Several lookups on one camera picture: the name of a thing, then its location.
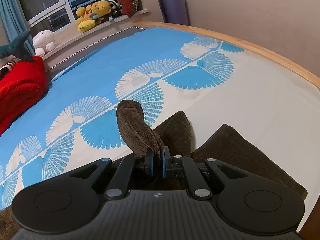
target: yellow plush toy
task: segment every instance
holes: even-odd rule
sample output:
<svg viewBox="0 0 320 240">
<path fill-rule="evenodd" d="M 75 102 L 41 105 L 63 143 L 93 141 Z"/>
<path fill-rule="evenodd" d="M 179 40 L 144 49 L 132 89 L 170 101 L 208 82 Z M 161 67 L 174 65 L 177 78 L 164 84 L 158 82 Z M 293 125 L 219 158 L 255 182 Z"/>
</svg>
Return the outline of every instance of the yellow plush toy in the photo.
<svg viewBox="0 0 320 240">
<path fill-rule="evenodd" d="M 79 18 L 76 19 L 76 23 L 79 25 L 80 22 L 83 22 L 89 18 L 88 16 L 91 14 L 91 5 L 88 5 L 86 8 L 78 8 L 76 14 L 79 16 Z"/>
<path fill-rule="evenodd" d="M 78 32 L 84 33 L 97 25 L 101 19 L 100 17 L 111 12 L 111 6 L 108 1 L 98 1 L 92 6 L 86 8 L 80 7 L 77 9 L 76 14 L 79 18 L 76 20 L 78 24 Z"/>
</svg>

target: bed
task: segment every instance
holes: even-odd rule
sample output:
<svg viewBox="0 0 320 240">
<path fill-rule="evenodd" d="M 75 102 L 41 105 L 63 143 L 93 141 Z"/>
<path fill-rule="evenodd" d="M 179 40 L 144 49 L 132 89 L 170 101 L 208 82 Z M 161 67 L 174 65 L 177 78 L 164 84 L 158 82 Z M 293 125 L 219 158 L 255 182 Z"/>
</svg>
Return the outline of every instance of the bed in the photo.
<svg viewBox="0 0 320 240">
<path fill-rule="evenodd" d="M 316 203 L 320 79 L 290 60 L 224 34 L 149 22 L 47 74 L 47 94 L 0 137 L 2 209 L 27 186 L 130 154 L 116 122 L 123 99 L 140 102 L 152 128 L 184 111 L 195 149 L 222 124 L 233 126 L 308 191 L 300 227 Z"/>
</svg>

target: brown fabric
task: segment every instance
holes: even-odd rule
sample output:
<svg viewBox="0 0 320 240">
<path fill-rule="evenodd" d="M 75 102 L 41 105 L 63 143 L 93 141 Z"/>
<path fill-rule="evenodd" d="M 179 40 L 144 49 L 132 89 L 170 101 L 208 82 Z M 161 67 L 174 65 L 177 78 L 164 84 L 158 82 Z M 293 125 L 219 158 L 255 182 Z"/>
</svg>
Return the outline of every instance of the brown fabric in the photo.
<svg viewBox="0 0 320 240">
<path fill-rule="evenodd" d="M 150 148 L 156 155 L 155 178 L 142 182 L 145 189 L 180 189 L 176 179 L 162 178 L 160 168 L 164 143 L 170 148 L 171 155 L 190 156 L 191 126 L 183 112 L 177 112 L 155 130 L 144 122 L 141 105 L 132 100 L 123 100 L 117 106 L 117 122 L 124 142 L 138 156 L 145 155 Z"/>
<path fill-rule="evenodd" d="M 19 226 L 12 217 L 11 206 L 0 211 L 0 240 L 9 240 L 18 230 Z"/>
<path fill-rule="evenodd" d="M 191 156 L 191 125 L 184 112 L 175 113 L 154 131 L 160 136 L 164 145 L 169 147 L 171 156 Z"/>
<path fill-rule="evenodd" d="M 137 156 L 145 155 L 150 148 L 160 163 L 164 144 L 144 122 L 141 105 L 132 100 L 123 100 L 117 106 L 116 116 L 120 135 L 129 148 Z"/>
<path fill-rule="evenodd" d="M 192 153 L 195 162 L 215 158 L 266 179 L 287 185 L 303 199 L 306 189 L 270 160 L 257 147 L 246 141 L 231 126 L 223 124 L 201 147 Z"/>
</svg>

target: dark green plush toy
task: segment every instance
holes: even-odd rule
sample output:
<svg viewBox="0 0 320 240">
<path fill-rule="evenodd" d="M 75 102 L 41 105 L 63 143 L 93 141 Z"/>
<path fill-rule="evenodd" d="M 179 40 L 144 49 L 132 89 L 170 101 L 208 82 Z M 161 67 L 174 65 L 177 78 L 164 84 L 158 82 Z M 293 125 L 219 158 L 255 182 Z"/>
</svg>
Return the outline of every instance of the dark green plush toy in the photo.
<svg viewBox="0 0 320 240">
<path fill-rule="evenodd" d="M 0 46 L 0 58 L 15 56 L 24 61 L 34 62 L 33 57 L 23 46 L 29 36 L 30 31 L 24 31 L 11 41 L 9 45 Z"/>
</svg>

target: red blanket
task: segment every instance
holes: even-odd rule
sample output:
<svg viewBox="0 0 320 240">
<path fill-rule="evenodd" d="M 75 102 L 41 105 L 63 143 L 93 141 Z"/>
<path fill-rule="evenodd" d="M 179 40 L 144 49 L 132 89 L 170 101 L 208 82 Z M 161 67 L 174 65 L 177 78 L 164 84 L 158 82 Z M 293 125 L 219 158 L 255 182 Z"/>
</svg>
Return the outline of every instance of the red blanket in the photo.
<svg viewBox="0 0 320 240">
<path fill-rule="evenodd" d="M 21 61 L 0 80 L 0 135 L 47 91 L 43 60 Z"/>
</svg>

